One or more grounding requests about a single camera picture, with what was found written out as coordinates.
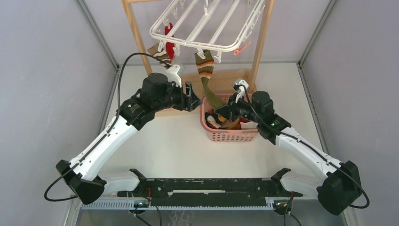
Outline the navy blue sock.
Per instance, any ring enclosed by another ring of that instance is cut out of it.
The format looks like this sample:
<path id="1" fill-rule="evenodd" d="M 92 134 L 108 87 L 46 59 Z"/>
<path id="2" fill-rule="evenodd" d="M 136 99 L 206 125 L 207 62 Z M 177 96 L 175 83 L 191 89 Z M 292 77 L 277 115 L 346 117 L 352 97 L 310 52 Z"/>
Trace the navy blue sock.
<path id="1" fill-rule="evenodd" d="M 219 129 L 222 125 L 222 121 L 219 119 L 219 115 L 216 113 L 205 113 L 205 121 L 208 127 L 212 129 Z"/>

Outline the tan brown sock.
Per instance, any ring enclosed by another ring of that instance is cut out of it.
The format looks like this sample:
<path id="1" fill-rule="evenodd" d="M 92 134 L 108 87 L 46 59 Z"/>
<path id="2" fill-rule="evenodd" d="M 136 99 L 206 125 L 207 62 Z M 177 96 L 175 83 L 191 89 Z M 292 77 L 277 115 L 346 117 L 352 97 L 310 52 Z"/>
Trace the tan brown sock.
<path id="1" fill-rule="evenodd" d="M 241 130 L 240 120 L 237 119 L 236 121 L 228 121 L 225 120 L 220 129 L 227 129 L 227 130 Z"/>

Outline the olive orange striped sock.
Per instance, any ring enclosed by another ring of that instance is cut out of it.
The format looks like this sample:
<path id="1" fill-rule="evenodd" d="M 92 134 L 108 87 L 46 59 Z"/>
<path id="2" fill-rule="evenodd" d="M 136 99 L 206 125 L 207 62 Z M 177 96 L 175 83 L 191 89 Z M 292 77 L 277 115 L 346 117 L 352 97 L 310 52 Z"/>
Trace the olive orange striped sock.
<path id="1" fill-rule="evenodd" d="M 210 50 L 203 50 L 202 53 L 204 58 L 201 58 L 199 53 L 194 54 L 195 64 L 202 82 L 207 102 L 215 110 L 224 105 L 224 101 L 209 88 L 209 82 L 213 74 L 215 61 Z"/>

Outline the brown white striped sock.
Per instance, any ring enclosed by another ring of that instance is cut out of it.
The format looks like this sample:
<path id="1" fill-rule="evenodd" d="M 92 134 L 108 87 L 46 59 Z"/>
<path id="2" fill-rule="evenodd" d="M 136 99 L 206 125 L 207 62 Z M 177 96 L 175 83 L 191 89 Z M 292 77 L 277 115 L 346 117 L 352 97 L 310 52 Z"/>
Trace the brown white striped sock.
<path id="1" fill-rule="evenodd" d="M 171 66 L 172 60 L 169 57 L 169 54 L 164 48 L 159 48 L 159 43 L 154 44 L 152 47 L 147 49 L 147 52 L 153 57 L 160 59 L 162 61 L 161 65 L 168 69 Z"/>

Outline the white plastic clip hanger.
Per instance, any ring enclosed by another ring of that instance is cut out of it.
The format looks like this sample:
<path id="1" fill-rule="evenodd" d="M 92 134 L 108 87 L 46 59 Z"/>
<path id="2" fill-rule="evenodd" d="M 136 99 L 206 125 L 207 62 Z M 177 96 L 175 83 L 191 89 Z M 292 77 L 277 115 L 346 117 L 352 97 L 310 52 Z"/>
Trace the white plastic clip hanger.
<path id="1" fill-rule="evenodd" d="M 193 48 L 201 58 L 210 50 L 217 63 L 222 54 L 237 55 L 251 43 L 251 33 L 266 6 L 264 0 L 173 0 L 151 26 L 149 33 L 161 49 L 174 45 Z"/>

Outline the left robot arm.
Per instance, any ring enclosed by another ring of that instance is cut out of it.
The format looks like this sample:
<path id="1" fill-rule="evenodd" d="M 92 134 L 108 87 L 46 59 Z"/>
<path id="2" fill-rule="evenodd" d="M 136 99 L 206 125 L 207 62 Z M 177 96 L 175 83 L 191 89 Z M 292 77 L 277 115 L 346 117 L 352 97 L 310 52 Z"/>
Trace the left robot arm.
<path id="1" fill-rule="evenodd" d="M 83 204 L 91 204 L 104 194 L 130 191 L 146 193 L 147 183 L 131 170 L 100 176 L 99 171 L 115 151 L 164 109 L 191 112 L 202 104 L 191 82 L 184 86 L 161 73 L 145 78 L 142 87 L 117 109 L 116 115 L 98 137 L 70 161 L 60 160 L 56 169 Z"/>

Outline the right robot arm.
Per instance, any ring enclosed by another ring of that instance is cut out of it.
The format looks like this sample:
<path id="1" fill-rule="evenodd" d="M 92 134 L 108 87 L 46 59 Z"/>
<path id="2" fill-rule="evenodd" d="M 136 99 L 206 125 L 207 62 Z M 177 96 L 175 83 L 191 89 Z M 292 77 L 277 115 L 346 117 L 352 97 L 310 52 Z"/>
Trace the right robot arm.
<path id="1" fill-rule="evenodd" d="M 311 177 L 290 169 L 279 171 L 277 180 L 272 182 L 276 195 L 284 196 L 290 191 L 316 198 L 326 211 L 338 216 L 364 194 L 357 165 L 342 162 L 309 143 L 275 113 L 267 92 L 253 93 L 250 102 L 235 93 L 215 113 L 230 121 L 242 118 L 256 123 L 261 137 L 288 151 L 314 174 Z"/>

